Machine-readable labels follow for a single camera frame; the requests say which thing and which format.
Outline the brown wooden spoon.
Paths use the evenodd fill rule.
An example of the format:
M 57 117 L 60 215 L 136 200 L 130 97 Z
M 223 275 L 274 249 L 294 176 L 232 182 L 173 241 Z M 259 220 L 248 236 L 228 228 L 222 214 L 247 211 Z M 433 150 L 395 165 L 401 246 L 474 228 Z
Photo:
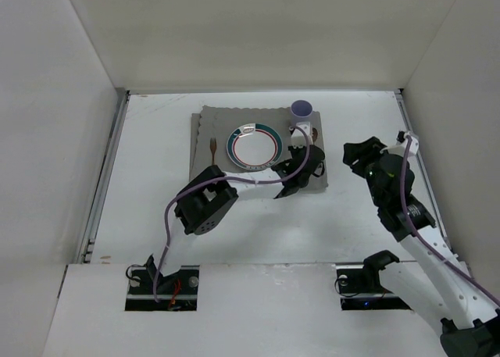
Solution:
M 318 137 L 319 137 L 319 132 L 315 127 L 313 127 L 312 128 L 312 135 L 311 135 L 313 145 L 316 144 Z

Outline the lilac plastic cup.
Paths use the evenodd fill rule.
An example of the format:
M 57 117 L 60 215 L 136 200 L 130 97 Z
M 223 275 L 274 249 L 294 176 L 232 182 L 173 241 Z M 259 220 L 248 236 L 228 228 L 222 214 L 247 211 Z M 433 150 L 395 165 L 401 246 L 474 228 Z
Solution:
M 313 106 L 306 100 L 297 100 L 290 106 L 290 122 L 292 126 L 310 123 L 313 115 Z

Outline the white plate with green rim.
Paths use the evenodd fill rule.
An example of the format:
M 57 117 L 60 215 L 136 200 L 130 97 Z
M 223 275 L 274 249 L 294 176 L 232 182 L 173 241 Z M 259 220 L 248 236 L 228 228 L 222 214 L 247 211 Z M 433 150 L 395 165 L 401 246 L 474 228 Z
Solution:
M 281 136 L 261 123 L 236 128 L 226 143 L 231 162 L 246 171 L 260 171 L 277 164 L 284 149 Z

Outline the grey cloth placemat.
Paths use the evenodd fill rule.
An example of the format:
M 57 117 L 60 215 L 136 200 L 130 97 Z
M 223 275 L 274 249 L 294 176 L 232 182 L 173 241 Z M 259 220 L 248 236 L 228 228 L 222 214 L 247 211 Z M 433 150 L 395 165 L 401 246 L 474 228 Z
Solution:
M 216 108 L 205 106 L 198 117 L 197 132 L 194 133 L 196 147 L 193 163 L 191 164 L 190 178 L 195 179 L 203 170 L 211 166 L 211 153 L 209 141 L 215 137 L 217 141 L 216 165 L 224 172 L 249 173 L 231 162 L 227 155 L 226 143 L 229 135 L 238 127 L 247 123 L 261 123 L 272 127 L 282 138 L 284 143 L 283 153 L 277 162 L 282 162 L 291 157 L 288 147 L 291 146 L 289 131 L 290 109 L 238 109 Z M 312 113 L 312 127 L 320 128 L 320 114 Z M 323 191 L 327 187 L 326 165 L 324 160 L 324 173 L 320 177 L 311 177 L 309 185 L 303 191 Z

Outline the brown wooden fork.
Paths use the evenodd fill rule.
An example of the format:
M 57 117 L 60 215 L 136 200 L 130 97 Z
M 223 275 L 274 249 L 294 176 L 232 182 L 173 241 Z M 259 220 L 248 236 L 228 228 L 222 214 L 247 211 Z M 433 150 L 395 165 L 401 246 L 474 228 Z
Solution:
M 216 150 L 217 150 L 217 141 L 215 137 L 211 137 L 209 141 L 209 149 L 211 153 L 211 165 L 216 165 Z

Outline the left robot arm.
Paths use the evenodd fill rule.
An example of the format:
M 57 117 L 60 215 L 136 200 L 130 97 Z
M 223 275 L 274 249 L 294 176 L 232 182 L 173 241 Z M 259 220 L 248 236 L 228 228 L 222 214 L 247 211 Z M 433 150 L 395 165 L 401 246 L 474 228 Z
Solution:
M 168 264 L 172 243 L 189 236 L 206 234 L 218 226 L 237 201 L 279 199 L 292 196 L 309 185 L 311 177 L 323 174 L 325 153 L 315 145 L 293 148 L 291 158 L 262 171 L 229 173 L 217 165 L 203 170 L 169 202 L 164 212 L 166 243 L 159 261 L 150 256 L 145 264 L 152 281 L 154 296 L 163 294 L 173 284 L 180 264 Z

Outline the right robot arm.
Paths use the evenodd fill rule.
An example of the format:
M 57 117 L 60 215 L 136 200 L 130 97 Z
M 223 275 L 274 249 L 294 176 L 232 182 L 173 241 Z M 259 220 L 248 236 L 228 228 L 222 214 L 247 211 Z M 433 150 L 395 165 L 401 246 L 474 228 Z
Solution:
M 344 145 L 343 162 L 366 180 L 380 222 L 427 276 L 415 277 L 384 250 L 364 259 L 355 286 L 362 293 L 382 289 L 397 295 L 434 330 L 448 356 L 496 356 L 499 300 L 466 272 L 412 194 L 409 157 L 418 146 L 409 132 L 401 132 L 393 146 L 376 137 Z

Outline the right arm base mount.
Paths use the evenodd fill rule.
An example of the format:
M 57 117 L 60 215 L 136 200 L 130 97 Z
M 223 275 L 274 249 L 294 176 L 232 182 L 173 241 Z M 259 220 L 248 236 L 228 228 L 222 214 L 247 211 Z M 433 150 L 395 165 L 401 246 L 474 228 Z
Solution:
M 336 266 L 334 288 L 343 311 L 410 310 L 397 295 L 370 282 L 360 265 Z

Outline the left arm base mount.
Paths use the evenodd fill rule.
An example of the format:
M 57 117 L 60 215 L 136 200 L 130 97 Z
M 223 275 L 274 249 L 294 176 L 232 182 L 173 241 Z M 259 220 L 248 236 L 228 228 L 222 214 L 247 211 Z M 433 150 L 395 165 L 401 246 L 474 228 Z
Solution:
M 127 295 L 124 309 L 128 312 L 190 312 L 197 309 L 199 266 L 182 266 L 174 275 L 159 282 L 156 302 L 152 278 L 145 267 L 127 268 Z

